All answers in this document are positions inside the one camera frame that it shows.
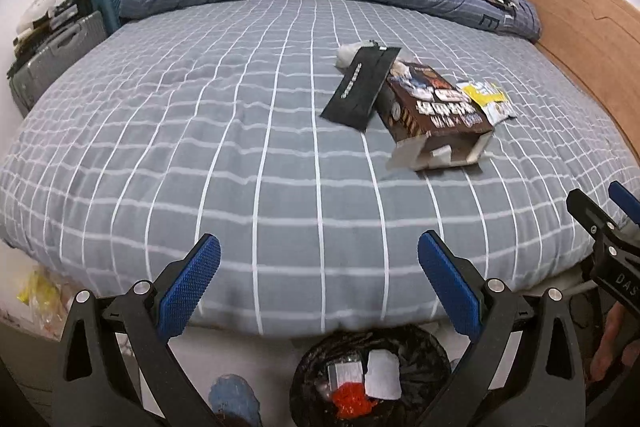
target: black bag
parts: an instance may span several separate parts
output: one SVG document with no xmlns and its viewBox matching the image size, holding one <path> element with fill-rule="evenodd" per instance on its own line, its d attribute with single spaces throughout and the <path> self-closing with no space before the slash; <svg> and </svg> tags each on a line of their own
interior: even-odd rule
<svg viewBox="0 0 640 427">
<path fill-rule="evenodd" d="M 400 48 L 378 44 L 360 48 L 320 117 L 365 132 L 373 104 L 399 53 Z"/>
<path fill-rule="evenodd" d="M 355 420 L 337 418 L 337 407 L 316 389 L 327 380 L 327 365 L 358 353 L 367 372 L 372 349 L 387 349 L 400 361 L 399 400 L 380 400 L 373 411 Z M 451 375 L 447 353 L 437 339 L 416 326 L 334 333 L 306 352 L 289 392 L 291 417 L 298 427 L 413 427 Z"/>
</svg>

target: floor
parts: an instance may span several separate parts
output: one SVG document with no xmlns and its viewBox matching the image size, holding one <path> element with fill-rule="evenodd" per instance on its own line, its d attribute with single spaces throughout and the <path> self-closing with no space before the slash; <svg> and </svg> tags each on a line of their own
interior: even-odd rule
<svg viewBox="0 0 640 427">
<path fill-rule="evenodd" d="M 15 298 L 35 263 L 24 253 L 0 243 L 0 306 L 12 315 L 28 318 L 27 306 Z M 574 285 L 577 273 L 569 272 L 543 283 L 560 289 Z M 449 321 L 424 327 L 431 331 L 447 351 L 449 360 L 459 359 L 468 346 L 468 338 L 457 334 Z M 289 415 L 289 387 L 298 362 L 319 338 L 273 340 L 238 335 L 229 331 L 188 327 L 170 341 L 170 346 L 183 371 L 197 391 L 206 399 L 217 377 L 234 373 L 246 378 L 261 403 L 264 427 L 294 427 Z M 492 387 L 504 384 L 518 346 L 519 334 L 511 335 L 505 356 Z M 142 381 L 146 409 L 162 414 L 146 383 Z"/>
</svg>

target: brown snack box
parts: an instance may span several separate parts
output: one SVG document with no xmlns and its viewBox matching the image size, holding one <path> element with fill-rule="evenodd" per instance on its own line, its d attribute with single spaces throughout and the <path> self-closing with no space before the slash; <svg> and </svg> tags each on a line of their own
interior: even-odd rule
<svg viewBox="0 0 640 427">
<path fill-rule="evenodd" d="M 396 60 L 376 100 L 396 148 L 388 169 L 477 163 L 494 133 L 479 105 L 432 68 Z"/>
</svg>

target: storage box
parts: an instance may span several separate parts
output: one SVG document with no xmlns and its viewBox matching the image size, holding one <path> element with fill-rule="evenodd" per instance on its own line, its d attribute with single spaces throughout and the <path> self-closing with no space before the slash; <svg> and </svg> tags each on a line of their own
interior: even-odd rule
<svg viewBox="0 0 640 427">
<path fill-rule="evenodd" d="M 94 12 L 66 28 L 21 67 L 9 84 L 22 116 L 62 73 L 105 38 L 102 16 Z"/>
<path fill-rule="evenodd" d="M 120 0 L 91 0 L 94 10 L 102 14 L 104 29 L 111 35 L 122 25 L 120 23 Z"/>
<path fill-rule="evenodd" d="M 478 104 L 423 64 L 395 61 L 376 109 L 396 140 L 390 169 L 476 163 L 494 131 Z"/>
</svg>

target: black garbage bag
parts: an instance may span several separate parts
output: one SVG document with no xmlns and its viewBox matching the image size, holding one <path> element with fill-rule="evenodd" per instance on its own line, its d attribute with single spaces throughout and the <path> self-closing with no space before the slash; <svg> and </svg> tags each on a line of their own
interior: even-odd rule
<svg viewBox="0 0 640 427">
<path fill-rule="evenodd" d="M 337 407 L 322 399 L 316 383 L 327 380 L 327 366 L 359 354 L 364 373 L 372 349 L 387 349 L 400 361 L 399 400 L 380 400 L 373 411 L 353 420 L 337 418 Z M 436 338 L 416 326 L 365 333 L 338 332 L 309 349 L 293 376 L 291 417 L 298 427 L 414 427 L 451 374 L 447 353 Z"/>
</svg>

